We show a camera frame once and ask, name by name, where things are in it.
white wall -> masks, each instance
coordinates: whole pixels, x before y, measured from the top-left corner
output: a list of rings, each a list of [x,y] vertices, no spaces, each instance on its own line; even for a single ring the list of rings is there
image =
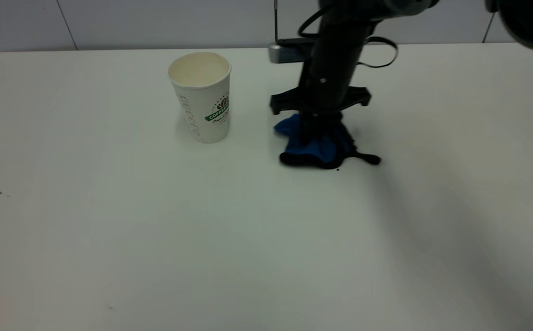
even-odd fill
[[[274,38],[272,3],[60,0],[79,50],[265,46]],[[279,36],[296,37],[298,27],[317,9],[317,0],[279,0]],[[401,44],[481,42],[489,19],[483,0],[442,0],[416,17],[381,23],[378,34]]]
[[[0,0],[0,52],[74,49],[56,0]]]
[[[0,51],[72,50],[71,38],[79,50],[249,47],[274,39],[272,0],[59,3],[62,12],[56,0],[0,0]],[[279,0],[279,37],[296,37],[317,8],[317,0]],[[489,19],[483,0],[441,0],[418,16],[384,21],[376,34],[399,44],[481,42]],[[502,41],[512,40],[496,17],[487,42]]]

cable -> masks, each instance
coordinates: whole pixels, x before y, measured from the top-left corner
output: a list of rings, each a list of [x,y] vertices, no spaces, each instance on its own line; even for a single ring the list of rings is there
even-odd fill
[[[383,38],[382,36],[370,36],[369,38],[367,38],[367,42],[365,42],[363,46],[370,42],[382,42],[383,44],[386,44],[386,45],[389,45],[395,48],[395,56],[393,57],[393,60],[391,60],[390,63],[384,64],[384,65],[369,65],[366,63],[362,63],[362,62],[358,62],[357,64],[366,65],[369,68],[382,68],[382,67],[388,67],[389,65],[391,65],[391,63],[395,62],[395,60],[397,59],[397,55],[399,55],[399,48],[397,47],[397,44],[395,44],[394,42],[392,42],[391,40],[387,38]]]
[[[311,25],[316,19],[319,19],[323,14],[327,13],[330,9],[338,4],[338,0],[332,1],[329,5],[319,9],[315,14],[311,15],[301,26],[300,30],[297,32],[300,36],[304,38],[318,38],[319,34],[307,34],[304,30]]]

table surface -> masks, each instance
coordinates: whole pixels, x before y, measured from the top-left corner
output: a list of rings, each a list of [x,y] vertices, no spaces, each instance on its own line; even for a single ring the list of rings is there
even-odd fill
[[[359,67],[345,123],[384,162],[339,171],[279,164],[301,66],[264,49],[215,50],[231,128],[194,141],[189,51],[0,53],[0,331],[533,331],[533,51]]]

white paper cup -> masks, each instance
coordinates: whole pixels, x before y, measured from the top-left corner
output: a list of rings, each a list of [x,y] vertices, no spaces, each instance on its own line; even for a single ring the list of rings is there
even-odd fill
[[[216,143],[228,134],[231,70],[228,60],[210,52],[184,55],[168,68],[189,130],[201,143]]]

green logo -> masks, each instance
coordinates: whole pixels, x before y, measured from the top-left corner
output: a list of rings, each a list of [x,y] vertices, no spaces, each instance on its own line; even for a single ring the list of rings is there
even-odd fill
[[[220,99],[220,101],[218,101],[218,103],[214,105],[215,112],[209,116],[206,116],[205,120],[208,122],[209,121],[214,121],[214,122],[220,121],[221,120],[220,117],[222,117],[222,115],[225,116],[228,113],[228,109],[229,109],[229,94],[226,94]]]

